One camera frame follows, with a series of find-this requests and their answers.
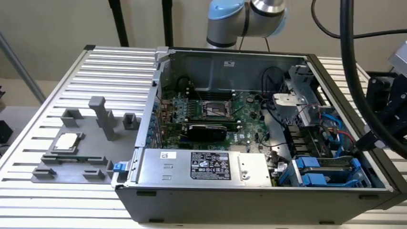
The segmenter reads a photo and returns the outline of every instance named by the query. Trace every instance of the white wall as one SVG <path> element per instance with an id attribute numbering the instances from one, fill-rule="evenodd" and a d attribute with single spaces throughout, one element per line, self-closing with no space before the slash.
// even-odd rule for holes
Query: white wall
<path id="1" fill-rule="evenodd" d="M 407 27 L 405 0 L 355 1 L 355 33 Z M 173 0 L 174 46 L 204 47 L 209 0 Z M 327 37 L 310 18 L 310 0 L 286 0 L 289 18 L 282 33 L 269 38 L 270 50 L 339 57 L 339 40 Z M 160 0 L 121 0 L 134 47 L 164 45 Z M 339 31 L 339 0 L 319 0 L 316 13 Z M 85 44 L 118 45 L 106 0 L 0 0 L 0 30 L 36 79 L 58 80 Z M 371 71 L 389 69 L 387 58 L 407 40 L 389 35 L 357 40 L 356 59 Z M 264 40 L 246 38 L 244 50 L 265 50 Z M 0 53 L 0 77 L 17 75 Z"/>

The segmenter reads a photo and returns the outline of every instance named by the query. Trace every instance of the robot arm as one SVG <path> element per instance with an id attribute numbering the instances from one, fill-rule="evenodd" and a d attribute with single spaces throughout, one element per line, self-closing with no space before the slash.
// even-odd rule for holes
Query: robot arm
<path id="1" fill-rule="evenodd" d="M 284 28 L 284 0 L 212 0 L 206 48 L 233 49 L 237 37 L 268 37 Z"/>

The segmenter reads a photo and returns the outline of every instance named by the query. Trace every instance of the sticker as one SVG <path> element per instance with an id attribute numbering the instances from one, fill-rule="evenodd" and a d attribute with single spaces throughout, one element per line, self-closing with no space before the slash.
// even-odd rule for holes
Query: sticker
<path id="1" fill-rule="evenodd" d="M 224 67 L 234 67 L 234 61 L 225 61 L 225 62 L 222 63 L 222 66 L 224 66 Z"/>
<path id="2" fill-rule="evenodd" d="M 161 152 L 160 159 L 176 159 L 176 152 Z"/>
<path id="3" fill-rule="evenodd" d="M 190 153 L 190 178 L 196 180 L 230 180 L 228 153 Z"/>

